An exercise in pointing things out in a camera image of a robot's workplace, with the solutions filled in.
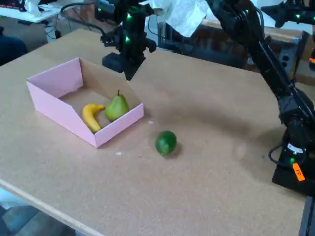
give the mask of floor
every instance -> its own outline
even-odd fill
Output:
[[[61,32],[62,36],[76,29],[89,30],[86,26],[73,23],[73,22],[68,22],[68,20],[64,18],[60,19],[59,17],[57,19],[57,17],[53,17],[52,20],[56,26],[56,29]],[[97,22],[97,24],[99,26],[102,26],[105,32],[108,32],[111,30],[111,28],[105,23]],[[26,26],[26,25],[19,24],[18,20],[16,19],[0,16],[0,26],[4,27],[4,32],[3,32],[4,35],[17,37],[23,40],[27,46],[28,51],[32,51],[47,43],[47,38],[46,38],[43,25],[31,24],[29,26]]]

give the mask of black cable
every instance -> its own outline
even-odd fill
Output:
[[[255,9],[258,11],[259,13],[259,16],[260,16],[260,24],[261,24],[261,27],[262,27],[262,34],[264,36],[264,38],[266,38],[265,36],[265,23],[264,23],[264,16],[262,15],[262,12],[261,10],[255,6]]]
[[[75,12],[75,14],[78,15],[78,17],[81,19],[81,21],[83,21],[84,23],[86,23],[86,22],[82,19],[82,17],[79,15],[79,13],[78,13],[76,10],[74,10],[74,9],[72,9],[72,10]]]
[[[69,25],[69,30],[70,30],[70,32],[71,32],[70,20],[68,20],[68,25]]]
[[[53,29],[52,29],[51,31],[45,32],[45,34],[46,34],[46,36],[48,36],[48,37],[51,38],[51,39],[56,39],[56,38],[52,38],[52,37],[49,35],[49,33],[51,33],[52,31],[55,31],[55,27],[53,27]]]
[[[275,147],[273,147],[269,152],[268,152],[268,157],[269,157],[269,159],[273,162],[273,163],[275,163],[276,165],[279,165],[279,166],[283,166],[283,167],[289,167],[287,164],[285,164],[285,163],[282,163],[282,162],[280,162],[280,161],[277,161],[277,160],[275,160],[274,158],[272,158],[272,153],[275,151],[275,150],[277,150],[277,149],[279,149],[279,148],[281,148],[282,147],[282,142],[281,143],[279,143],[277,146],[275,146]]]
[[[149,25],[150,25],[150,17],[149,17],[149,19],[148,19],[148,31],[149,31],[151,34],[154,34],[154,35],[156,35],[156,36],[158,36],[158,37],[161,37],[161,38],[163,38],[163,39],[166,39],[166,37],[163,37],[163,36],[161,36],[161,35],[158,35],[157,33],[153,33],[153,32],[150,30]]]
[[[161,37],[161,38],[163,38],[163,39],[166,39],[166,37],[163,37],[163,36],[161,36],[161,35],[158,35],[157,33],[153,33],[153,32],[150,30],[149,25],[150,25],[150,17],[149,17],[149,19],[148,19],[148,31],[149,31],[151,34],[154,34],[154,35],[156,35],[156,36],[158,36],[158,37]],[[183,51],[184,43],[182,43],[182,54],[188,56],[189,54],[191,54],[191,53],[193,52],[193,50],[195,49],[195,46],[196,46],[196,45],[194,44],[193,47],[192,47],[192,49],[191,49],[191,51],[188,52],[188,53],[185,53],[185,52]]]
[[[57,16],[56,16],[56,23],[55,23],[55,29],[56,29],[56,30],[58,30],[58,29],[57,29],[58,16],[59,16],[59,14],[57,14]]]
[[[273,163],[275,163],[275,164],[277,164],[277,165],[279,165],[279,166],[292,168],[292,165],[288,165],[288,164],[285,164],[285,163],[283,163],[283,162],[277,161],[277,160],[275,160],[275,159],[271,156],[272,153],[273,153],[275,150],[281,148],[282,145],[283,145],[283,142],[279,143],[277,146],[275,146],[274,148],[272,148],[272,149],[269,151],[269,153],[268,153],[268,157],[269,157],[269,159],[270,159]],[[306,158],[307,158],[307,155],[306,155],[306,153],[305,153],[305,150],[303,150],[302,148],[301,148],[301,150],[302,150],[302,154],[303,154],[303,159],[302,159],[300,162],[297,162],[299,165],[302,165],[302,164],[304,163],[304,161],[306,160]]]
[[[72,7],[72,6],[83,6],[83,5],[93,5],[93,4],[95,4],[95,2],[78,2],[78,3],[67,4],[67,5],[65,5],[65,6],[63,6],[63,7],[61,8],[60,14],[61,14],[63,17],[65,17],[67,20],[70,20],[70,21],[73,21],[73,22],[75,22],[75,23],[79,23],[79,24],[82,24],[82,25],[85,25],[85,26],[88,26],[88,27],[92,27],[92,28],[98,29],[99,31],[101,31],[101,33],[102,33],[103,35],[106,35],[106,33],[104,32],[104,30],[103,30],[101,27],[99,27],[99,26],[97,26],[97,25],[94,25],[94,24],[91,24],[91,23],[86,23],[86,22],[84,22],[84,21],[80,21],[80,20],[74,19],[74,18],[69,17],[68,15],[66,15],[66,14],[64,13],[64,10],[65,10],[66,8],[68,8],[68,7]]]

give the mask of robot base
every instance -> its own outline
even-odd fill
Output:
[[[290,163],[292,152],[283,149],[279,161]],[[300,166],[305,177],[304,181],[298,181],[293,169],[277,165],[272,182],[296,192],[315,197],[315,159],[307,157]]]

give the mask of sticker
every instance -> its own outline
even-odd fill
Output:
[[[299,181],[304,181],[305,178],[304,178],[304,175],[303,175],[303,173],[301,171],[301,168],[300,168],[299,164],[293,163],[292,165],[293,165],[293,169],[294,169],[294,172],[295,172],[295,175],[296,175],[297,179]]]
[[[303,153],[303,150],[298,148],[298,147],[295,147],[293,146],[292,144],[288,144],[287,145],[287,148],[290,149],[291,151],[293,152],[296,152],[296,153]]]

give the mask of white table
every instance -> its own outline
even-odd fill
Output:
[[[54,24],[50,20],[50,18],[59,14],[60,9],[64,5],[74,3],[74,2],[83,2],[83,1],[84,0],[59,0],[57,2],[52,2],[50,4],[40,5],[39,7],[42,6],[42,9],[44,9],[44,11],[41,12],[40,16],[34,16],[33,14],[29,12],[20,12],[17,9],[0,8],[0,16],[11,17],[18,20],[29,21],[32,23],[41,23],[42,21],[46,20],[47,24],[45,24],[44,29],[47,35],[47,41],[52,42],[54,41],[56,36],[55,36]]]

